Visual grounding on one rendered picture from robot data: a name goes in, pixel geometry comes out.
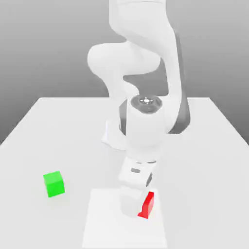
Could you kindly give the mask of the small red cube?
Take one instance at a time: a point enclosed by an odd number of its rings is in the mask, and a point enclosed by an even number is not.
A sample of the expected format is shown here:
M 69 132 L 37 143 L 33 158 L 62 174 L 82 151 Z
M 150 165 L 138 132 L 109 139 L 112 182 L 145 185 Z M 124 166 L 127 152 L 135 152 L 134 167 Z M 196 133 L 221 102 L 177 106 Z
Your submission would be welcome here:
M 146 191 L 139 203 L 138 216 L 148 219 L 154 206 L 154 192 Z

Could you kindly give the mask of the small green cube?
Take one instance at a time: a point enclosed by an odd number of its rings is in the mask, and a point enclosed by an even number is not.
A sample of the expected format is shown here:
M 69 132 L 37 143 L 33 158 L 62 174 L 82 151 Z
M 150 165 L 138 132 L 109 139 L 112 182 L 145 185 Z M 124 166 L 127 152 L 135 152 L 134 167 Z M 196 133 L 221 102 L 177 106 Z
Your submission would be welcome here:
M 65 192 L 64 180 L 59 171 L 43 175 L 48 197 L 54 197 Z

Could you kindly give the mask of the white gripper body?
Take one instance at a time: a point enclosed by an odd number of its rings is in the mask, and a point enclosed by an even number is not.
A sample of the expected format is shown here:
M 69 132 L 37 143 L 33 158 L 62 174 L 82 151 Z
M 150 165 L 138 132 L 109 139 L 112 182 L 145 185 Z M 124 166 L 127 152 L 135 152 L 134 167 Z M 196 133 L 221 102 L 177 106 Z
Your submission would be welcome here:
M 124 215 L 136 217 L 142 209 L 144 190 L 130 188 L 122 185 L 120 187 L 120 206 Z

